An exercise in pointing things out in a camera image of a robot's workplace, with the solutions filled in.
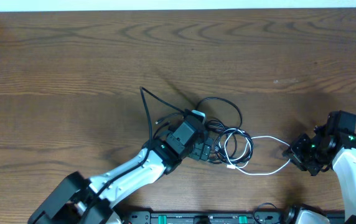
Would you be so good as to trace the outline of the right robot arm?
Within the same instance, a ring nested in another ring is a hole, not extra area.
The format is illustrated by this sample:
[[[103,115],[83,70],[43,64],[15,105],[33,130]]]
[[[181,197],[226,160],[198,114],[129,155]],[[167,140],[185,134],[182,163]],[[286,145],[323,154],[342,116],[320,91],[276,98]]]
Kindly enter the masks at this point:
[[[301,171],[312,176],[333,170],[344,201],[344,222],[356,223],[356,115],[329,113],[326,124],[314,128],[315,136],[300,135],[283,152]]]

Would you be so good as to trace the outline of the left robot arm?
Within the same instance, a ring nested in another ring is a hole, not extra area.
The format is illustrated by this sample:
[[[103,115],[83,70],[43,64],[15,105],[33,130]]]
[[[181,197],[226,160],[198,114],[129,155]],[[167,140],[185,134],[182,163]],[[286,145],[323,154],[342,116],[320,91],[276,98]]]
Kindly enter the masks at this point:
[[[133,159],[88,179],[74,172],[54,189],[29,223],[121,223],[115,210],[127,196],[174,171],[186,157],[201,159],[209,149],[206,115],[185,111],[178,127],[151,138]]]

